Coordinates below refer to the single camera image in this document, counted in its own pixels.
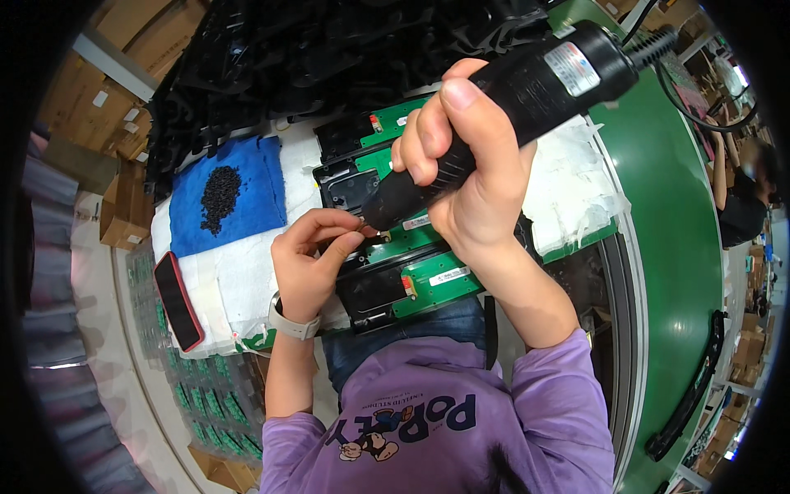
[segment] red phone case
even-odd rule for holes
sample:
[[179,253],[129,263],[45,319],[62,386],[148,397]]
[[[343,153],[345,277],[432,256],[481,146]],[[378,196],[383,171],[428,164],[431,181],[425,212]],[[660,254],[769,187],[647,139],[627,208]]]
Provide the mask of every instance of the red phone case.
[[[160,259],[160,261],[156,264],[156,267],[153,269],[153,272],[154,272],[153,280],[154,280],[154,285],[156,286],[156,292],[159,293],[160,298],[161,298],[162,294],[159,291],[159,284],[156,282],[156,268],[159,267],[159,264],[161,264],[162,261],[167,260],[168,257],[171,258],[171,261],[173,263],[173,272],[175,273],[175,279],[178,281],[179,288],[181,289],[181,293],[184,295],[184,304],[186,305],[186,309],[190,313],[190,317],[192,318],[192,323],[195,325],[195,330],[197,330],[197,334],[199,335],[199,338],[195,342],[194,345],[192,345],[188,349],[181,349],[184,353],[187,353],[191,349],[193,349],[194,347],[200,345],[203,342],[203,340],[205,339],[205,333],[203,333],[203,328],[200,325],[200,321],[198,321],[198,317],[195,315],[195,311],[192,308],[192,304],[190,303],[190,298],[188,296],[186,296],[186,288],[184,288],[184,280],[181,278],[181,271],[179,270],[179,260],[170,251],[168,253],[166,253],[162,257],[162,259]],[[162,303],[162,309],[164,310],[165,317],[167,317],[167,321],[170,322],[170,316],[167,315],[167,307],[165,307],[164,302]]]

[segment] black plastic parts pile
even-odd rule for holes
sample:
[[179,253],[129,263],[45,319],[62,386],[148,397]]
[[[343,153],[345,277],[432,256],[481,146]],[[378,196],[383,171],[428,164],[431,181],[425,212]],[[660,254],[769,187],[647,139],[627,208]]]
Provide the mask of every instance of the black plastic parts pile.
[[468,56],[551,34],[537,0],[215,0],[148,104],[145,189],[237,129],[399,104]]

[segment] black shirt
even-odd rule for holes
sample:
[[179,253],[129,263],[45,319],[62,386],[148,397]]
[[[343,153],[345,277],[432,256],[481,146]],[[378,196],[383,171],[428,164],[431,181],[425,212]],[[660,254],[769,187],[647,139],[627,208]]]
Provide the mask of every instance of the black shirt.
[[757,184],[743,170],[735,170],[735,185],[727,189],[724,210],[717,209],[722,247],[734,247],[762,232],[768,206],[755,197],[756,188]]

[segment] hand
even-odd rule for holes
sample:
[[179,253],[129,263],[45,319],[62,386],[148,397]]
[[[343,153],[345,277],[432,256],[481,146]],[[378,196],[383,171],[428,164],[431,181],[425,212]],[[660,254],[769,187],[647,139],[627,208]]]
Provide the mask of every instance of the hand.
[[346,462],[353,462],[362,456],[362,447],[357,443],[343,444],[340,446],[340,455],[340,459],[344,459]]
[[[357,232],[360,224],[358,217],[341,209],[311,209],[274,239],[274,274],[286,319],[301,324],[315,319],[334,291],[343,261],[365,236],[376,234],[370,227]],[[333,237],[324,255],[315,258],[318,243]]]
[[459,190],[428,208],[435,230],[469,265],[516,242],[513,230],[536,151],[533,142],[519,152],[505,112],[468,80],[486,64],[466,58],[450,67],[441,90],[409,115],[392,146],[393,170],[408,169],[416,184],[426,186],[436,178],[436,158],[450,147],[451,123],[469,144],[477,169]]
[[[719,123],[712,116],[706,116],[705,121],[710,125],[719,126]],[[710,135],[713,137],[713,140],[716,142],[717,147],[724,148],[724,138],[721,137],[721,132],[716,132],[715,130],[711,130]]]

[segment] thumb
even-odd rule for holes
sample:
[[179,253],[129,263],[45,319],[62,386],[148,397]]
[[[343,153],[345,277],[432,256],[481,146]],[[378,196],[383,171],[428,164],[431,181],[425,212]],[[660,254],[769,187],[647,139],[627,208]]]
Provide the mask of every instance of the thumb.
[[326,249],[324,254],[316,261],[316,263],[326,273],[332,274],[333,277],[337,276],[340,271],[340,266],[343,261],[351,254],[362,241],[365,235],[359,232],[349,232],[337,237]]
[[473,82],[460,77],[444,82],[439,99],[458,137],[469,145],[477,168],[483,174],[493,172],[507,177],[517,171],[516,133],[504,110]]

